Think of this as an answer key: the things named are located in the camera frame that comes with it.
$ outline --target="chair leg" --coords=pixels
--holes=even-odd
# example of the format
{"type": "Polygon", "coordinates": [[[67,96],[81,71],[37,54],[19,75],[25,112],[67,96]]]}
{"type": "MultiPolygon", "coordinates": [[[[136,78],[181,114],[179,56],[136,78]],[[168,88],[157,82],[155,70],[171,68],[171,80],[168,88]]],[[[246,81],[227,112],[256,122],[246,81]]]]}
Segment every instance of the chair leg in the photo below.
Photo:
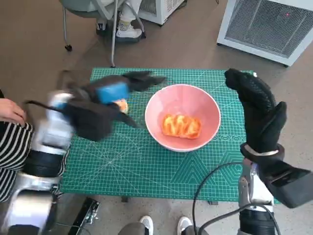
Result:
{"type": "Polygon", "coordinates": [[[141,19],[139,18],[137,12],[134,10],[132,4],[131,4],[129,1],[125,1],[124,4],[128,5],[128,7],[130,8],[130,10],[132,11],[132,13],[134,14],[134,16],[136,17],[137,21],[138,21],[139,24],[140,24],[140,28],[141,28],[141,31],[142,31],[142,37],[143,37],[143,38],[146,38],[145,27],[143,26],[143,23],[142,23],[141,19]]]}
{"type": "Polygon", "coordinates": [[[111,68],[115,68],[114,52],[115,52],[115,37],[116,37],[116,25],[117,25],[117,3],[118,3],[118,0],[115,0],[114,22],[113,22],[113,31],[112,31],[111,68]]]}
{"type": "Polygon", "coordinates": [[[65,49],[67,51],[72,51],[72,46],[67,42],[67,10],[63,6],[63,33],[64,33],[64,42],[65,49]]]}

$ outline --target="green cutting mat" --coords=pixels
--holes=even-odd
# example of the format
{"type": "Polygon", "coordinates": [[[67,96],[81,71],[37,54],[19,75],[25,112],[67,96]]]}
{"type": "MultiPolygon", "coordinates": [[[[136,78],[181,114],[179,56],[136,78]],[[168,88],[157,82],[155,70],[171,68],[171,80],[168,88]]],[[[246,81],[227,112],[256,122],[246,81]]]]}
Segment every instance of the green cutting mat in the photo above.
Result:
{"type": "MultiPolygon", "coordinates": [[[[111,74],[143,69],[94,69],[91,81],[111,74]]],[[[62,181],[63,192],[192,199],[202,179],[220,164],[241,161],[239,145],[245,142],[244,117],[237,94],[225,85],[223,70],[150,69],[168,77],[165,84],[128,100],[130,115],[144,126],[144,111],[150,97],[170,84],[200,87],[217,101],[222,122],[216,137],[190,153],[176,153],[160,146],[145,128],[116,124],[114,134],[102,142],[74,137],[62,181]]],[[[237,201],[241,166],[216,172],[199,199],[237,201]]]]}

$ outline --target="black and white striped shirt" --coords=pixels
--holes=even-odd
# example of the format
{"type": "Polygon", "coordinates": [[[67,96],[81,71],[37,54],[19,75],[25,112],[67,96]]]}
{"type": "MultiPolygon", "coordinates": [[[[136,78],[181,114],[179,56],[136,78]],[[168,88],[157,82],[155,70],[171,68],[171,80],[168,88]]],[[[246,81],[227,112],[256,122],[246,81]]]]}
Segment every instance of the black and white striped shirt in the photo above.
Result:
{"type": "MultiPolygon", "coordinates": [[[[0,202],[10,197],[16,174],[20,171],[30,151],[32,125],[25,126],[0,121],[0,202]]],[[[59,176],[64,173],[68,152],[60,165],[59,176]]]]}

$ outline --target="white appliance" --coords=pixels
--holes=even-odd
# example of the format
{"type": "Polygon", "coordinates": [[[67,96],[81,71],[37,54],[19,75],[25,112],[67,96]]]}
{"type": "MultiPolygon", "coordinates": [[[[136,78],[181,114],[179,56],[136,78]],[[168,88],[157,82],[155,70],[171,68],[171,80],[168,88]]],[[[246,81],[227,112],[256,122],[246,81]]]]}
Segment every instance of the white appliance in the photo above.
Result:
{"type": "Polygon", "coordinates": [[[228,0],[217,39],[291,66],[313,41],[313,0],[228,0]]]}
{"type": "Polygon", "coordinates": [[[142,0],[138,16],[163,25],[185,0],[142,0]]]}

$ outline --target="black cable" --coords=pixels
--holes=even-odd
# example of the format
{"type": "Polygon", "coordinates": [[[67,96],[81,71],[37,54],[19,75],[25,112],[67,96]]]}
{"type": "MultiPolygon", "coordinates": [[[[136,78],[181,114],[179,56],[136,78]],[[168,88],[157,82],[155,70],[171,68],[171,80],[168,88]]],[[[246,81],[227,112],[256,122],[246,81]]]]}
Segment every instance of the black cable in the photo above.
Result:
{"type": "Polygon", "coordinates": [[[33,124],[33,125],[35,124],[35,122],[34,122],[33,117],[32,117],[31,114],[30,114],[30,111],[29,111],[29,108],[28,108],[28,105],[29,105],[29,104],[34,104],[34,105],[37,105],[37,106],[42,107],[42,108],[45,108],[45,109],[50,109],[50,110],[54,110],[54,111],[57,111],[57,112],[62,113],[62,110],[56,109],[56,108],[54,108],[54,107],[47,106],[47,105],[42,104],[42,103],[40,103],[40,102],[38,102],[38,101],[35,101],[35,100],[27,100],[27,101],[24,101],[24,102],[23,102],[23,109],[24,109],[25,112],[26,112],[26,115],[27,115],[27,118],[28,118],[29,122],[30,122],[31,124],[33,124]]]}
{"type": "Polygon", "coordinates": [[[34,105],[37,105],[37,106],[45,108],[45,109],[50,109],[50,110],[62,113],[62,110],[60,110],[60,109],[57,109],[57,108],[54,108],[54,107],[51,107],[51,106],[47,106],[46,104],[42,104],[41,102],[38,102],[38,101],[35,101],[35,100],[27,100],[27,101],[24,102],[24,104],[34,104],[34,105]]]}
{"type": "Polygon", "coordinates": [[[202,189],[202,187],[204,186],[205,182],[208,180],[208,178],[210,178],[210,176],[212,174],[214,174],[216,171],[218,171],[219,169],[221,169],[224,166],[228,166],[228,165],[242,165],[242,162],[233,162],[233,163],[225,163],[223,165],[218,166],[217,168],[215,168],[214,170],[212,170],[205,178],[204,180],[202,180],[201,184],[199,185],[197,192],[195,194],[194,197],[194,201],[192,204],[192,220],[193,220],[193,224],[194,224],[194,231],[195,231],[195,235],[198,235],[198,231],[197,231],[197,225],[196,225],[196,216],[195,216],[195,207],[196,207],[196,200],[197,197],[202,189]]]}
{"type": "Polygon", "coordinates": [[[230,216],[235,215],[235,214],[237,214],[237,213],[240,213],[240,212],[242,212],[243,210],[245,210],[245,209],[247,209],[247,208],[249,208],[249,207],[262,207],[263,209],[265,209],[265,210],[269,213],[270,217],[272,218],[272,220],[273,220],[273,222],[274,222],[275,229],[276,229],[276,231],[277,231],[277,235],[281,235],[280,230],[279,230],[279,227],[278,227],[278,224],[277,224],[277,221],[276,221],[274,215],[269,211],[268,208],[266,208],[266,206],[264,206],[263,204],[258,204],[258,203],[250,203],[250,204],[247,204],[247,205],[245,205],[245,206],[243,206],[243,207],[240,207],[239,209],[236,209],[236,210],[234,210],[234,211],[232,211],[232,212],[229,212],[229,213],[227,213],[227,214],[220,215],[220,216],[218,216],[218,217],[216,217],[216,218],[214,218],[214,219],[211,219],[211,220],[207,221],[206,223],[204,223],[204,224],[199,228],[199,235],[202,234],[202,231],[203,231],[207,226],[209,226],[209,225],[211,225],[211,224],[214,224],[215,222],[218,222],[218,221],[220,221],[220,220],[222,220],[222,219],[226,219],[227,217],[230,217],[230,216]]]}
{"type": "Polygon", "coordinates": [[[204,186],[204,184],[206,183],[206,181],[210,178],[210,176],[212,176],[213,173],[215,173],[216,171],[218,171],[219,169],[221,169],[222,167],[224,166],[228,166],[228,165],[242,165],[242,162],[233,162],[233,163],[225,163],[225,164],[222,164],[220,166],[218,166],[217,168],[215,168],[214,170],[212,170],[201,182],[201,184],[199,185],[198,189],[197,189],[197,192],[195,194],[195,197],[194,197],[194,201],[193,201],[193,204],[192,204],[192,220],[193,220],[193,225],[194,225],[194,232],[195,232],[195,235],[201,235],[202,234],[202,231],[209,225],[217,222],[217,221],[220,221],[222,219],[225,219],[229,216],[232,216],[234,214],[237,214],[251,206],[259,206],[259,207],[262,207],[263,209],[265,209],[270,217],[272,218],[273,222],[274,222],[274,225],[275,225],[275,229],[277,230],[277,234],[278,235],[281,235],[280,233],[280,230],[279,230],[279,226],[278,226],[278,223],[275,219],[275,217],[273,216],[273,214],[263,205],[263,204],[257,204],[257,203],[251,203],[251,204],[247,204],[243,207],[240,207],[238,208],[237,210],[234,210],[232,212],[229,212],[227,214],[223,214],[221,216],[218,216],[214,219],[211,219],[209,221],[207,221],[206,223],[204,223],[200,228],[199,228],[199,231],[197,231],[197,224],[196,224],[196,216],[195,216],[195,207],[196,207],[196,200],[197,200],[197,197],[202,189],[202,187],[204,186]]]}

